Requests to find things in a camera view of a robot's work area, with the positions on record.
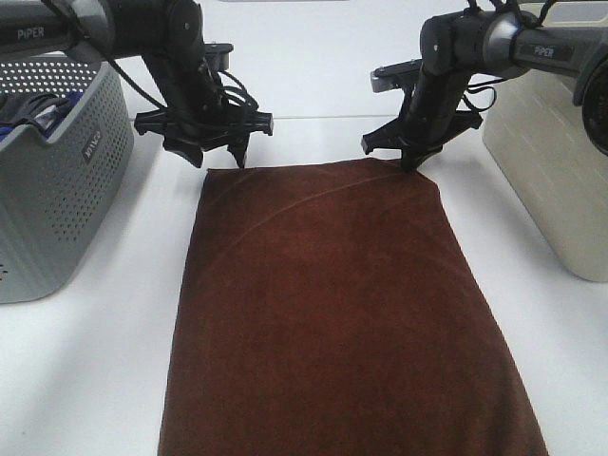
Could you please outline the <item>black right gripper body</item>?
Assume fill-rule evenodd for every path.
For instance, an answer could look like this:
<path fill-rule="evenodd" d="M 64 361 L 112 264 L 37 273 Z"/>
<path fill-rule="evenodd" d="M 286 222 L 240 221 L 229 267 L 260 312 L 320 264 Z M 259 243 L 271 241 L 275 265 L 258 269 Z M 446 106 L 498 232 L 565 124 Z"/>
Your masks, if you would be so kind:
<path fill-rule="evenodd" d="M 404 92 L 404 101 L 396 119 L 363 136 L 365 153 L 373 150 L 399 149 L 405 143 L 443 146 L 468 129 L 481 126 L 481 115 L 458 108 L 472 77 L 469 71 L 433 75 L 421 67 L 414 88 Z"/>

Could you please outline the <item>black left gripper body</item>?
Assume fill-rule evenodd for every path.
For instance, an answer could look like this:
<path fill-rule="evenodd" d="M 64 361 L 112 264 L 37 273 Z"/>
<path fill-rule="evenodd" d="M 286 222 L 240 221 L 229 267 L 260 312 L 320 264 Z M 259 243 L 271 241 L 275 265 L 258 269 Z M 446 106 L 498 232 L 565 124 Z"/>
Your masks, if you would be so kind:
<path fill-rule="evenodd" d="M 227 147 L 236 136 L 273 134 L 273 116 L 258 110 L 257 101 L 237 78 L 227 71 L 212 71 L 205 57 L 192 69 L 160 56 L 145 56 L 143 61 L 166 106 L 136 116 L 139 134 L 196 144 L 203 153 Z"/>

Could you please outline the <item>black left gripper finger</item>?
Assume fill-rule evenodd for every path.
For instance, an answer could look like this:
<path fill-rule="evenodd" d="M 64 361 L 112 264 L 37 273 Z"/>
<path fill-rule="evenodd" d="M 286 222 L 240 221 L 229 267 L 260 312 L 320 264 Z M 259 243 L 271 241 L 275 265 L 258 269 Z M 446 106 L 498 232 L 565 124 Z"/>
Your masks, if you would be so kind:
<path fill-rule="evenodd" d="M 178 140 L 164 140 L 163 148 L 166 151 L 172 152 L 185 159 L 187 162 L 189 162 L 196 168 L 202 167 L 203 152 L 196 144 L 191 144 Z"/>
<path fill-rule="evenodd" d="M 247 161 L 247 150 L 250 136 L 240 135 L 229 141 L 227 150 L 232 154 L 239 169 L 244 169 Z"/>

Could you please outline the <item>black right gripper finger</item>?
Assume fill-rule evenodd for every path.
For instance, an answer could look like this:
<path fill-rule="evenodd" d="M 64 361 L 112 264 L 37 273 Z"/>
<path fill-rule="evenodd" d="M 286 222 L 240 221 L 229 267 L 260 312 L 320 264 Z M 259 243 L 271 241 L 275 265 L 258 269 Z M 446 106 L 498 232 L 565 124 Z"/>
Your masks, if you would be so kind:
<path fill-rule="evenodd" d="M 405 172 L 417 170 L 426 160 L 440 153 L 441 145 L 426 143 L 405 143 L 401 147 L 401 169 Z"/>

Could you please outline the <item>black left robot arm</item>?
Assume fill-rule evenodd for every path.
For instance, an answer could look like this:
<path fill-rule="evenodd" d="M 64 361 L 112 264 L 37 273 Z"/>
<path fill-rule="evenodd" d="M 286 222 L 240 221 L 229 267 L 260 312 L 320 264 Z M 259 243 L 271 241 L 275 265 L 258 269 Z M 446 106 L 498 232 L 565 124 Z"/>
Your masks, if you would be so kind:
<path fill-rule="evenodd" d="M 4 1 L 1 58 L 54 51 L 81 63 L 139 56 L 163 100 L 137 115 L 141 135 L 163 137 L 165 150 L 200 167 L 205 152 L 226 147 L 243 167 L 250 136 L 273 133 L 273 117 L 239 80 L 227 76 L 230 44 L 203 40 L 195 1 Z"/>

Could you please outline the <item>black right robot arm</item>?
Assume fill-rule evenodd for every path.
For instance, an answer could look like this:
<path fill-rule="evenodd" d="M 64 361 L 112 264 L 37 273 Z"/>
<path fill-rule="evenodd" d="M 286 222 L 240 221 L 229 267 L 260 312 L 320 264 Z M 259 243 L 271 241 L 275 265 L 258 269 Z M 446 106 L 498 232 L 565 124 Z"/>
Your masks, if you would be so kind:
<path fill-rule="evenodd" d="M 404 170 L 417 169 L 443 146 L 482 123 L 467 93 L 518 78 L 529 69 L 574 79 L 572 103 L 580 107 L 585 132 L 607 151 L 607 28 L 547 27 L 553 2 L 539 13 L 515 1 L 497 1 L 492 11 L 469 2 L 461 11 L 433 16 L 420 32 L 421 56 L 381 66 L 370 75 L 373 91 L 400 88 L 396 119 L 363 136 L 365 153 L 393 149 Z"/>

